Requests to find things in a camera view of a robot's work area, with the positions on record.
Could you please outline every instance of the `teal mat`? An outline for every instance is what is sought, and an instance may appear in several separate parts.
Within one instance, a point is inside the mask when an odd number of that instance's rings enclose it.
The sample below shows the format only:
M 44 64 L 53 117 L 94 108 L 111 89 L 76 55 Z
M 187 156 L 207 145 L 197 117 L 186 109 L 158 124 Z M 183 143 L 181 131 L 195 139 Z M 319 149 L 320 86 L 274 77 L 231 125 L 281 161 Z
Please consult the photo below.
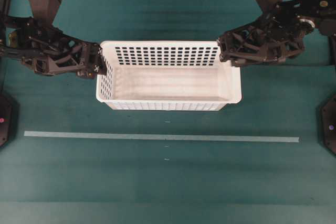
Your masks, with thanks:
M 26 0 L 11 14 L 29 16 Z M 55 26 L 85 40 L 215 40 L 260 14 L 254 0 L 64 0 Z M 326 38 L 291 63 L 330 63 Z M 113 111 L 95 81 L 2 62 L 17 103 L 0 150 L 0 223 L 334 223 L 336 159 L 320 143 L 333 66 L 243 68 L 219 112 Z M 293 143 L 24 137 L 24 131 L 296 136 Z

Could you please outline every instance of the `robotic arm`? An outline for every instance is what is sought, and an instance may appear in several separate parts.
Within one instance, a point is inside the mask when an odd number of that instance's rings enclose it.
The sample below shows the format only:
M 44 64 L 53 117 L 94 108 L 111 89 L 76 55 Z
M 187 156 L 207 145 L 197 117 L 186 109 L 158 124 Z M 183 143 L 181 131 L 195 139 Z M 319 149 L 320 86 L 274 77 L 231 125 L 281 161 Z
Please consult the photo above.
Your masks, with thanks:
M 218 39 L 221 61 L 233 66 L 278 64 L 304 51 L 303 38 L 318 29 L 336 33 L 335 0 L 256 0 L 263 14 Z
M 15 29 L 9 45 L 0 44 L 0 56 L 20 60 L 35 73 L 45 76 L 74 72 L 94 79 L 106 74 L 101 47 L 63 34 L 52 26 L 62 0 L 29 0 L 34 18 L 10 17 L 0 13 L 0 28 Z

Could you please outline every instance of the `screw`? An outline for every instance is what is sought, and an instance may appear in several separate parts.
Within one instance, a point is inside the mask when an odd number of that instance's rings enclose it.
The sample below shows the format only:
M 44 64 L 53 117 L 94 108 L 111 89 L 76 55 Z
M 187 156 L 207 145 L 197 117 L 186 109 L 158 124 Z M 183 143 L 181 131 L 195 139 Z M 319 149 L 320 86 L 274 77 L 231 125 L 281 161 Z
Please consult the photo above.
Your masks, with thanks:
M 320 2 L 320 6 L 321 7 L 327 7 L 329 5 L 329 3 L 327 2 L 327 1 L 325 1 L 325 0 L 322 0 L 321 2 Z

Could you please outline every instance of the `white tape line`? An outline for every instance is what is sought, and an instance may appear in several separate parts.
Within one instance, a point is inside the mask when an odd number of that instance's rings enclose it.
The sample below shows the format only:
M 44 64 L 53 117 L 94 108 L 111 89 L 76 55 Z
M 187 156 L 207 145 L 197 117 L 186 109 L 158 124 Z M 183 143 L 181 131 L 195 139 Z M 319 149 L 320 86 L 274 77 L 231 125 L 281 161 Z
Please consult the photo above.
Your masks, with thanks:
M 298 137 L 278 136 L 209 136 L 209 135 L 159 135 L 159 134 L 106 134 L 81 132 L 25 131 L 24 136 L 66 137 L 66 138 L 101 138 L 124 140 L 188 140 L 188 141 L 229 141 L 229 142 L 273 142 L 298 143 Z

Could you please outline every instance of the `basket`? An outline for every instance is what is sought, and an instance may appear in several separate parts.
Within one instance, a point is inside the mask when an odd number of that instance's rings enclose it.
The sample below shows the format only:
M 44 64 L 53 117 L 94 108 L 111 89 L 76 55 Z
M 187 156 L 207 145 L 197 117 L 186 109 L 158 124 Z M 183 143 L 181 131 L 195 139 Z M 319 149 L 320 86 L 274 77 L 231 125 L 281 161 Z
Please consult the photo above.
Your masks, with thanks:
M 242 98 L 215 41 L 104 41 L 96 97 L 115 110 L 218 111 Z

